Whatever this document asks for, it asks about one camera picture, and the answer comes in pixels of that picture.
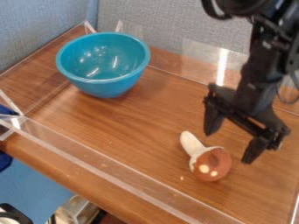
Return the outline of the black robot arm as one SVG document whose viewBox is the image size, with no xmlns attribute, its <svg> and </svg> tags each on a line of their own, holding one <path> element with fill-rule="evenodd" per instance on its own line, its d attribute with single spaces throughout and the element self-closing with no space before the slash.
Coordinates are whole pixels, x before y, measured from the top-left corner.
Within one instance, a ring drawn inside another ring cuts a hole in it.
<svg viewBox="0 0 299 224">
<path fill-rule="evenodd" d="M 265 150 L 276 150 L 289 134 L 272 103 L 287 75 L 299 92 L 299 0 L 200 2 L 212 18 L 240 17 L 252 24 L 248 58 L 237 87 L 208 85 L 202 125 L 204 133 L 210 135 L 228 119 L 253 136 L 241 158 L 241 162 L 249 164 Z"/>
</svg>

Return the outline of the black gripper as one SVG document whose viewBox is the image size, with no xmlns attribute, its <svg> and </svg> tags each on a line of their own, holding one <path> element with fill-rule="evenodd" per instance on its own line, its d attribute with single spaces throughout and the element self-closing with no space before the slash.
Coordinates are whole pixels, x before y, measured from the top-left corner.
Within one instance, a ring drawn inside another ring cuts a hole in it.
<svg viewBox="0 0 299 224">
<path fill-rule="evenodd" d="M 272 76 L 249 73 L 241 75 L 236 89 L 216 83 L 208 85 L 208 94 L 202 100 L 204 134 L 209 136 L 216 133 L 224 119 L 242 128 L 253 137 L 241 158 L 241 162 L 248 165 L 264 150 L 276 150 L 289 134 L 289 128 L 272 109 L 281 79 L 277 73 Z"/>
</svg>

